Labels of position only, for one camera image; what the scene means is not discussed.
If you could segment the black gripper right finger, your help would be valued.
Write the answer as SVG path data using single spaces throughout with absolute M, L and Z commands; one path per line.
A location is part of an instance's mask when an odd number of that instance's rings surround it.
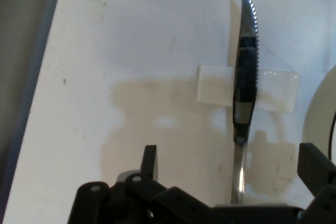
M 297 173 L 314 196 L 298 223 L 335 223 L 335 165 L 314 144 L 301 143 Z

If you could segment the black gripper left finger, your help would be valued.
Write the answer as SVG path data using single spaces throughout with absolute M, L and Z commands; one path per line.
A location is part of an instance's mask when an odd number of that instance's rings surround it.
M 78 188 L 69 223 L 217 223 L 216 212 L 178 187 L 166 188 L 157 174 L 155 145 L 144 148 L 138 172 L 109 187 L 93 182 Z

